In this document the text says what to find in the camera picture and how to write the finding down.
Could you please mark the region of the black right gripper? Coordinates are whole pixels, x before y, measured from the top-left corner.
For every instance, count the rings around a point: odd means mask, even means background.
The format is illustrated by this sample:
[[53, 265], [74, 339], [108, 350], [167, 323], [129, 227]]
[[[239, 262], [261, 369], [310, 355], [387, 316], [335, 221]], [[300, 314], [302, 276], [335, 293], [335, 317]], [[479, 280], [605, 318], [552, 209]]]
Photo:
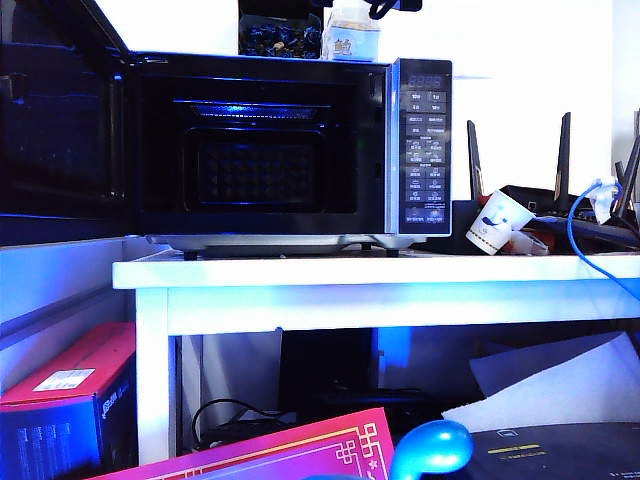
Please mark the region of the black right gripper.
[[390, 10], [418, 12], [422, 8], [422, 0], [367, 0], [370, 18], [383, 18]]

